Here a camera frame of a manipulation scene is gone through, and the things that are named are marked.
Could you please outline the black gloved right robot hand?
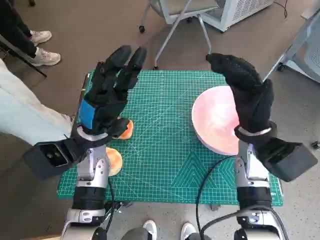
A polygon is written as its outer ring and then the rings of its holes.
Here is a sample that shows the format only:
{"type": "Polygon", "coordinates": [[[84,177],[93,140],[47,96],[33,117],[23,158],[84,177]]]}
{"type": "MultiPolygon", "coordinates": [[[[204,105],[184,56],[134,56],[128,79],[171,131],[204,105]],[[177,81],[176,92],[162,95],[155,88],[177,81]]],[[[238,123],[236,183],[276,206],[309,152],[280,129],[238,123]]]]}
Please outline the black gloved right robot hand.
{"type": "Polygon", "coordinates": [[[231,88],[240,127],[250,134],[271,128],[274,100],[271,80],[262,80],[250,62],[234,55],[211,53],[206,60],[211,70],[223,75],[231,88]]]}

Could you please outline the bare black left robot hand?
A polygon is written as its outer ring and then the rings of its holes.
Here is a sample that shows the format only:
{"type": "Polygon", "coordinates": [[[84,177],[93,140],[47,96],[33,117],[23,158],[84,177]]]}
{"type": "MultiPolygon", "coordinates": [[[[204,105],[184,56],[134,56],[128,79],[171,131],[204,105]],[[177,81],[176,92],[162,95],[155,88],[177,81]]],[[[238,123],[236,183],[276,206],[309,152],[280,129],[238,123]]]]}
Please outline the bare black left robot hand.
{"type": "Polygon", "coordinates": [[[104,62],[98,62],[91,78],[91,88],[84,95],[78,112],[80,125],[87,135],[121,136],[130,120],[120,118],[128,103],[128,91],[138,81],[147,50],[123,45],[104,62]]]}

